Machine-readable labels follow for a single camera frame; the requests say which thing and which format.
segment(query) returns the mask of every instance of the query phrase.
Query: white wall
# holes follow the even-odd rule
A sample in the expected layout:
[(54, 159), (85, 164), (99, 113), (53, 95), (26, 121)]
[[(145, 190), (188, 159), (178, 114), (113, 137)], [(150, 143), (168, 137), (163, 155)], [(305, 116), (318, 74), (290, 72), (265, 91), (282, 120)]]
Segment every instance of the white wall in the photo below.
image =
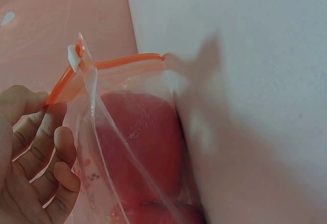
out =
[(169, 76), (211, 222), (326, 223), (327, 0), (129, 3), (139, 52), (194, 57), (217, 33)]

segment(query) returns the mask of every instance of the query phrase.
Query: finger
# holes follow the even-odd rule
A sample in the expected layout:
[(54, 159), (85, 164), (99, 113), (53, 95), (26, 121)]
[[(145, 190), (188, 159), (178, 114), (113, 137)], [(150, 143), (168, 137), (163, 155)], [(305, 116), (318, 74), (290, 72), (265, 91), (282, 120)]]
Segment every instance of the finger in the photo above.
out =
[(76, 160), (76, 149), (71, 130), (59, 127), (55, 131), (55, 154), (42, 176), (32, 182), (38, 192), (39, 201), (46, 204), (58, 189), (58, 181), (54, 175), (54, 167), (58, 162), (65, 162), (71, 169)]
[(50, 105), (30, 149), (14, 162), (21, 166), (28, 180), (49, 163), (54, 149), (54, 133), (62, 126), (66, 110), (66, 104)]
[(52, 223), (64, 223), (75, 205), (81, 183), (64, 162), (55, 165), (54, 174), (59, 182), (59, 188), (45, 210)]
[(29, 115), (14, 130), (11, 159), (18, 157), (32, 143), (42, 123), (45, 112), (46, 108), (43, 108), (40, 112)]
[(14, 85), (0, 94), (0, 116), (14, 126), (26, 114), (37, 113), (42, 109), (48, 93), (34, 93), (21, 85)]

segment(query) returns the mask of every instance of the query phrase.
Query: hand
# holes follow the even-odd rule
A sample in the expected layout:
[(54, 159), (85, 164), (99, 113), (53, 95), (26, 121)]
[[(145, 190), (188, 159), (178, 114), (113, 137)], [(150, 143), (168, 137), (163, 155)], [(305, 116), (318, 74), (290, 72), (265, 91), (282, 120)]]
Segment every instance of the hand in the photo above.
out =
[(45, 108), (47, 98), (23, 86), (0, 94), (0, 223), (64, 223), (77, 199), (74, 138), (62, 127), (66, 105)]

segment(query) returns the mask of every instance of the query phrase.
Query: tomato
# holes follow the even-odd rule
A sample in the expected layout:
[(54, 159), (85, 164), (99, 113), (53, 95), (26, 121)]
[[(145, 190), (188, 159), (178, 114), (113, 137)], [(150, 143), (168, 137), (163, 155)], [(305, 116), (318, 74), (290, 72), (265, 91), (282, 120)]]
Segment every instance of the tomato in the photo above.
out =
[(97, 123), (105, 164), (122, 203), (159, 201), (157, 189), (168, 197), (178, 196), (184, 139), (174, 108), (143, 93), (111, 93), (101, 99), (138, 160), (113, 128)]
[(176, 220), (171, 212), (166, 211), (157, 224), (204, 224), (202, 215), (192, 205), (181, 204), (177, 210), (181, 220)]
[[(141, 205), (125, 209), (130, 224), (204, 224), (202, 215), (192, 205), (176, 206), (177, 217), (165, 207), (157, 204)], [(125, 224), (125, 218), (118, 207), (112, 212), (113, 224)]]
[[(124, 209), (130, 224), (159, 224), (165, 209), (156, 204), (141, 205), (132, 209)], [(125, 224), (121, 210), (116, 206), (112, 212), (112, 224)]]

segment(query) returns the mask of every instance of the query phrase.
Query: clear plastic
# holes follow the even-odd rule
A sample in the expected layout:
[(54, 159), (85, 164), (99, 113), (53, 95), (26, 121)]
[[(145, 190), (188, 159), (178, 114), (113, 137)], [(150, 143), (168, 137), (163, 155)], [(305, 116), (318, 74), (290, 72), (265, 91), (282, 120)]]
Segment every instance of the clear plastic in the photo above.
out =
[(50, 99), (69, 101), (85, 223), (204, 223), (162, 59), (99, 69), (81, 36), (76, 51), (78, 73)]

